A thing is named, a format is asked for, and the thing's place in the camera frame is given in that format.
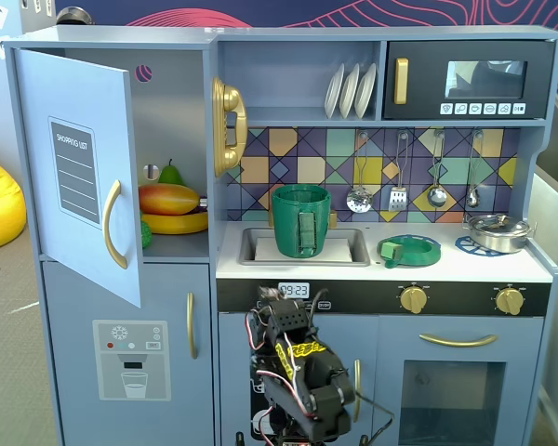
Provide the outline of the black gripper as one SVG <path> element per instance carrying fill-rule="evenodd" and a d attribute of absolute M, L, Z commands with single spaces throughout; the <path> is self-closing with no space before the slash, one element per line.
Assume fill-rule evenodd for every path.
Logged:
<path fill-rule="evenodd" d="M 262 307 L 263 346 L 284 347 L 318 341 L 318 330 L 310 322 L 310 312 L 301 300 L 272 299 Z"/>

